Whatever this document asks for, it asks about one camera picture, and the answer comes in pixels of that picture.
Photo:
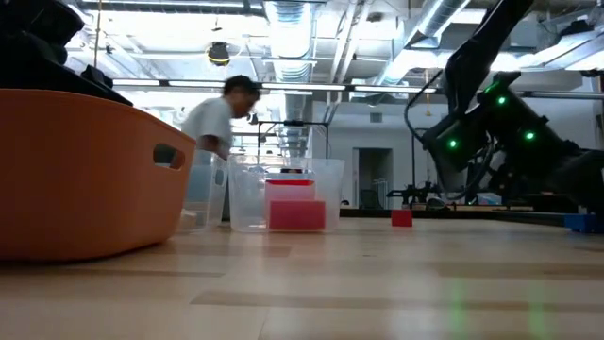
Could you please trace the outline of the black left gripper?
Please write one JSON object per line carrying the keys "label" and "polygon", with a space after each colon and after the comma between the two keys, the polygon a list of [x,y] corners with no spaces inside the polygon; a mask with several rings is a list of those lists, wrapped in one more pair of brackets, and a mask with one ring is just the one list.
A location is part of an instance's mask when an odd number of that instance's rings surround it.
{"label": "black left gripper", "polygon": [[88,65],[77,73],[64,65],[67,51],[26,32],[1,34],[1,88],[85,94],[132,106],[113,80]]}

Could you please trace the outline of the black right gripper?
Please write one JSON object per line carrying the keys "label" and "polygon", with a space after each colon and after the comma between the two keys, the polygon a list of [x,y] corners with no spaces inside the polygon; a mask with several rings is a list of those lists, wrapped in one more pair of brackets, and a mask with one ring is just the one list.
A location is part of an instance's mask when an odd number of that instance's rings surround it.
{"label": "black right gripper", "polygon": [[490,172],[489,187],[510,190],[523,181],[551,184],[590,213],[603,213],[603,151],[564,140],[510,89],[518,72],[499,72],[478,95],[479,125],[495,139],[503,162]]}

